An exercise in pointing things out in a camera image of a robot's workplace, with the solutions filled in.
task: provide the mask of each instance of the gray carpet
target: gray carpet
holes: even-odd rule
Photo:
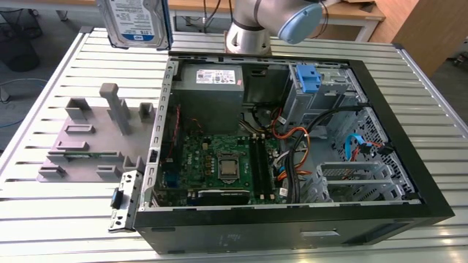
[[[60,22],[55,11],[39,10],[39,22],[44,35],[32,40],[33,47],[39,54],[40,66],[24,73],[9,71],[0,64],[0,83],[16,78],[43,78],[48,79],[60,63],[67,49],[76,37],[81,26],[103,27],[99,13],[69,12],[69,20]],[[229,19],[215,19],[207,32],[223,33],[229,27]],[[192,26],[185,26],[183,18],[177,19],[177,29],[180,31],[203,31],[201,19],[192,21]],[[452,107],[468,122],[468,70],[455,68],[449,62],[437,70],[432,81],[440,92],[448,99]],[[16,82],[5,85],[7,92],[12,95],[11,102],[5,105],[0,103],[0,126],[21,120],[41,92],[41,82]],[[0,150],[5,148],[19,125],[0,128]]]

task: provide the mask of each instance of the cpu socket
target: cpu socket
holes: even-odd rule
[[[240,178],[239,157],[233,155],[217,156],[217,178],[231,184]]]

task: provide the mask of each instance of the power supply label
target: power supply label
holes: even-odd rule
[[[197,84],[236,84],[233,70],[197,70]]]
[[[109,3],[124,38],[151,41],[155,38],[155,29],[149,11],[143,7],[143,0],[111,0]]]

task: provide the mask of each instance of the slotted metal table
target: slotted metal table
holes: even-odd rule
[[[177,32],[175,51],[223,52],[223,35]],[[273,55],[363,60],[456,216],[373,246],[157,255],[137,233],[107,232],[116,184],[35,181],[71,97],[105,105],[117,83],[129,107],[157,105],[167,52],[115,49],[107,32],[80,33],[0,158],[0,259],[28,262],[468,262],[468,129],[404,50],[389,44],[272,38]]]

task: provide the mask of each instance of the ram slot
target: ram slot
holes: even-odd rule
[[[273,194],[273,189],[271,187],[268,153],[267,153],[264,139],[260,139],[257,142],[257,158],[259,158],[257,163],[259,163],[259,169],[260,169],[263,194],[265,196],[265,199],[269,199],[269,196]]]
[[[263,194],[263,182],[261,182],[261,174],[260,174],[260,166],[259,166],[259,139],[251,138],[248,141],[248,149],[251,152],[251,172],[252,172],[252,180],[253,180],[253,194],[256,198],[260,198]]]

